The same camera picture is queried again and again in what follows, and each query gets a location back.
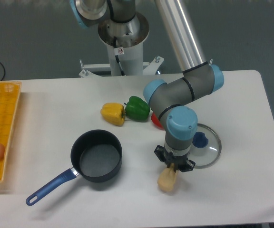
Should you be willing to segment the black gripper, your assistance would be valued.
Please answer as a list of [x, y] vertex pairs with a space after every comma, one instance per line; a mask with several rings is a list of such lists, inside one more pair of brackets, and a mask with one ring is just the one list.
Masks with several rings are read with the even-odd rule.
[[196, 163], [188, 158], [188, 152], [190, 151], [190, 146], [184, 150], [175, 150], [169, 146], [158, 145], [154, 154], [157, 158], [164, 163], [167, 167], [171, 163], [175, 164], [175, 170], [180, 170], [181, 172], [192, 171]]

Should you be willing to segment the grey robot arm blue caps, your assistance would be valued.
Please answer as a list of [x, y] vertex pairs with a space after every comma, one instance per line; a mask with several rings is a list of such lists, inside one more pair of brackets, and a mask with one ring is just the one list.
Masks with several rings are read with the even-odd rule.
[[[181, 0], [155, 2], [183, 76], [171, 83], [154, 80], [143, 96], [166, 134], [156, 156], [175, 171], [191, 171], [195, 163], [188, 153], [197, 130], [197, 115], [187, 105], [220, 89], [224, 75], [206, 61], [188, 11]], [[72, 0], [79, 25], [98, 26], [106, 45], [113, 76], [143, 75], [143, 43], [149, 34], [147, 19], [136, 11], [133, 0]]]

